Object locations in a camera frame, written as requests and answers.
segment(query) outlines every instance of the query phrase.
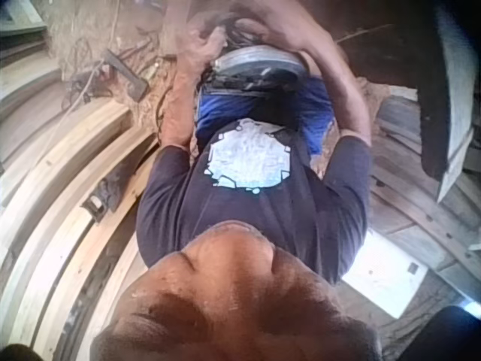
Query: curved wooden frame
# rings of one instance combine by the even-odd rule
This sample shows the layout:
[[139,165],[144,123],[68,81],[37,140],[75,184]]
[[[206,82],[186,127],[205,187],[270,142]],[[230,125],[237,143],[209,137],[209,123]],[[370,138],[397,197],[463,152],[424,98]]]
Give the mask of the curved wooden frame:
[[122,134],[76,176],[49,208],[19,255],[0,299],[1,339],[8,339],[29,281],[56,231],[117,164],[142,145],[149,146],[151,135],[141,128],[131,128]]

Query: wooden board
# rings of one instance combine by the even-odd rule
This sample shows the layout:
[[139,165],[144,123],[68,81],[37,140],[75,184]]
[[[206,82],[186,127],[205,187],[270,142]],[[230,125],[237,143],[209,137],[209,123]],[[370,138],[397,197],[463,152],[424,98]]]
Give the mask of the wooden board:
[[387,236],[387,239],[433,270],[438,270],[454,261],[452,256],[419,226],[392,233]]
[[481,150],[473,147],[467,149],[464,169],[481,173]]
[[475,278],[481,281],[481,260],[479,257],[468,252],[459,240],[450,238],[444,227],[432,220],[421,208],[415,206],[388,186],[380,186],[374,179],[371,181],[371,192],[415,221],[436,242],[448,250]]
[[[52,204],[29,237],[26,246],[22,249],[0,299],[1,339],[8,339],[10,335],[18,307],[44,252],[47,250],[45,254],[47,259],[58,256],[53,254],[52,248],[48,248],[48,246],[55,239],[57,230],[72,210],[81,207],[97,184],[117,164],[127,158],[134,150],[143,153],[152,140],[151,133],[145,129],[132,128],[128,130],[91,161]],[[59,245],[53,244],[54,251],[60,251],[61,249]],[[50,264],[48,270],[39,270],[39,272],[47,277],[47,273],[54,270],[54,267]]]
[[118,136],[128,112],[125,105],[108,102],[72,129],[27,175],[0,219],[2,268],[7,258],[9,262],[17,258],[42,214],[68,183]]
[[65,85],[54,83],[20,105],[0,123],[0,162],[5,164],[22,144],[62,113]]
[[119,303],[120,296],[127,291],[127,289],[138,279],[148,271],[147,266],[142,259],[140,253],[137,253],[135,256],[134,262],[130,266],[129,272],[127,272],[126,278],[123,280],[122,285],[120,286],[119,292],[115,296],[115,299],[112,303],[112,307],[108,311],[107,318],[104,322],[104,328],[107,327],[112,320],[113,313],[115,312],[115,307],[117,303]]
[[62,116],[58,116],[52,123],[39,131],[28,144],[25,144],[25,147],[21,147],[18,150],[20,155],[12,163],[9,159],[7,171],[0,177],[0,190],[2,190],[0,192],[0,204],[7,207],[26,175],[34,168],[35,162],[39,160],[38,157],[42,152],[50,152],[84,118],[93,111],[102,108],[108,102],[109,99],[96,99],[72,113],[61,124],[59,124],[59,121]]
[[90,358],[90,346],[93,339],[104,329],[107,322],[109,311],[114,308],[114,300],[119,293],[119,289],[125,280],[126,275],[135,257],[138,255],[137,236],[134,235],[127,244],[127,247],[122,253],[119,262],[110,276],[107,286],[105,286],[100,299],[95,306],[92,316],[90,317],[89,325],[83,335],[82,343],[80,344],[77,353],[78,361],[88,361]]
[[11,20],[0,21],[0,36],[39,32],[46,28],[29,0],[7,0],[2,6]]
[[445,232],[459,239],[466,247],[469,247],[477,239],[475,231],[465,227],[463,223],[440,207],[432,197],[417,188],[415,184],[399,177],[400,172],[397,166],[388,159],[376,158],[374,163],[372,174],[376,179],[387,184],[394,191],[402,194],[404,198],[421,208],[429,217],[443,225]]
[[19,105],[51,83],[60,80],[56,60],[39,51],[0,70],[0,122]]
[[[41,320],[33,347],[46,361],[53,358],[53,352],[56,349],[72,305],[75,303],[90,270],[95,265],[95,261],[125,215],[127,215],[130,208],[144,191],[155,158],[156,154],[152,155],[139,168],[129,183],[126,195],[116,212],[108,212],[99,224],[95,224],[89,230],[79,247],[75,250],[67,268],[59,279],[56,289],[48,302],[44,317]],[[21,325],[16,321],[10,343],[20,342],[30,344],[30,342],[32,342],[37,321],[39,320],[41,309],[44,306],[43,304],[39,305],[37,300],[32,301],[37,309],[36,314],[34,317],[31,315],[22,315],[26,316],[24,320],[27,324]],[[31,309],[27,308],[25,311],[30,313]]]

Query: wooden plank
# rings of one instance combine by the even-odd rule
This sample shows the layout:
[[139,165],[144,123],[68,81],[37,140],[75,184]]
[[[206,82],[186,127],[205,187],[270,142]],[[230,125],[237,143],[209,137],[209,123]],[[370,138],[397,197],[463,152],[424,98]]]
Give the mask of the wooden plank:
[[[44,317],[34,343],[34,350],[46,361],[53,358],[53,352],[62,334],[65,322],[83,283],[88,277],[95,261],[107,245],[110,237],[129,212],[130,208],[140,198],[150,175],[156,154],[152,155],[138,170],[129,183],[126,196],[115,213],[108,212],[104,219],[95,224],[75,250],[65,272],[59,279],[56,289],[48,303]],[[10,343],[30,344],[33,331],[37,326],[37,317],[27,317],[27,327],[20,327],[21,334],[12,333]]]
[[446,234],[444,227],[432,220],[421,208],[416,207],[388,186],[379,185],[374,179],[371,180],[371,192],[374,192],[416,222],[441,246],[449,251],[475,278],[481,281],[481,260],[479,257],[467,251],[467,248],[459,240],[450,238]]
[[27,175],[0,219],[0,265],[17,258],[56,197],[98,152],[118,136],[129,109],[115,101],[91,113]]
[[465,267],[455,263],[439,271],[438,274],[460,293],[476,302],[481,302],[481,282],[473,277]]
[[0,162],[9,157],[40,128],[62,113],[65,85],[54,83],[32,96],[0,123]]
[[369,203],[369,225],[383,235],[389,235],[414,224],[412,220],[373,193]]
[[90,346],[92,341],[103,330],[104,324],[107,321],[107,317],[110,309],[114,308],[114,300],[119,293],[119,289],[125,280],[126,275],[129,273],[129,269],[138,255],[137,237],[134,235],[127,244],[127,247],[122,253],[119,262],[116,264],[115,269],[110,276],[107,286],[105,286],[100,299],[95,306],[92,316],[90,317],[89,325],[83,335],[82,343],[80,344],[79,351],[77,353],[78,361],[88,361],[90,358]]
[[419,226],[402,229],[386,237],[433,270],[454,261],[452,256]]
[[0,21],[0,36],[39,32],[46,28],[29,0],[7,0],[2,6],[5,6],[5,10],[12,20]]
[[[59,257],[53,254],[52,249],[48,246],[55,239],[57,230],[71,211],[81,207],[97,184],[117,164],[133,151],[142,154],[152,140],[151,133],[146,129],[132,128],[128,130],[91,161],[52,204],[26,242],[26,246],[22,249],[8,278],[7,286],[0,300],[1,339],[7,340],[10,335],[18,307],[44,252],[46,252],[45,257],[47,258]],[[61,249],[59,245],[53,245],[53,251],[58,252]],[[54,272],[52,264],[48,270],[41,270],[43,277],[46,277],[48,272]]]
[[39,51],[0,70],[0,122],[44,87],[60,80],[56,60]]
[[37,135],[21,147],[20,153],[13,162],[9,158],[6,163],[7,171],[0,177],[0,204],[7,207],[20,184],[26,175],[34,168],[34,163],[38,161],[39,154],[50,152],[73,128],[78,126],[84,118],[93,111],[97,111],[109,102],[108,99],[96,99],[88,105],[84,105],[78,111],[65,118],[61,124],[59,121],[62,116],[58,116],[52,123],[49,123]]
[[421,208],[433,220],[443,225],[445,232],[456,237],[466,247],[477,238],[477,233],[468,229],[457,218],[440,207],[432,197],[417,188],[414,184],[399,177],[397,167],[387,159],[376,158],[374,160],[372,174],[379,181],[388,185],[394,191],[403,195],[411,203]]
[[409,130],[406,130],[405,128],[403,128],[402,126],[391,124],[389,122],[386,122],[385,120],[378,120],[378,123],[381,129],[389,134],[392,133],[392,134],[401,135],[414,143],[421,144],[421,135],[412,133]]
[[422,153],[421,144],[416,143],[415,141],[411,141],[410,139],[403,137],[402,135],[399,135],[399,134],[389,134],[389,137],[394,138],[396,141],[405,145],[406,147],[411,149],[414,153],[421,156],[421,153]]

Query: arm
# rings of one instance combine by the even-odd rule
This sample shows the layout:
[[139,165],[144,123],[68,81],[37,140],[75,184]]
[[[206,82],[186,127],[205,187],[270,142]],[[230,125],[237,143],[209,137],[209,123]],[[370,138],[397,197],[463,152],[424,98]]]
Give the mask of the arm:
[[304,51],[312,56],[322,72],[341,136],[355,136],[370,146],[368,107],[330,34],[296,0],[244,0],[242,6],[257,14],[265,25],[239,20],[239,28],[254,32],[277,47],[292,52]]
[[213,16],[213,13],[202,13],[194,17],[186,33],[177,39],[177,74],[159,130],[162,148],[175,146],[189,152],[194,132],[195,88],[202,73],[219,56],[225,43],[223,28],[215,28],[208,38],[201,36]]

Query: man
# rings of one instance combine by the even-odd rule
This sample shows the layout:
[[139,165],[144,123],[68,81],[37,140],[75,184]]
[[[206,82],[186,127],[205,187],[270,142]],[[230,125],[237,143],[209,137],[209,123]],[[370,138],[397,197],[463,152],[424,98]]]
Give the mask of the man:
[[[202,38],[206,22],[192,22],[138,212],[150,270],[120,299],[93,359],[380,359],[375,334],[342,314],[331,288],[367,228],[367,106],[331,36],[297,2],[244,6],[265,26],[237,27],[308,53],[324,83],[308,80],[299,91],[307,96],[294,97],[297,132],[250,119],[254,105],[236,105],[242,99],[205,96],[191,167],[195,88],[225,43],[223,29]],[[320,180],[309,155],[331,121],[324,89],[341,139]]]

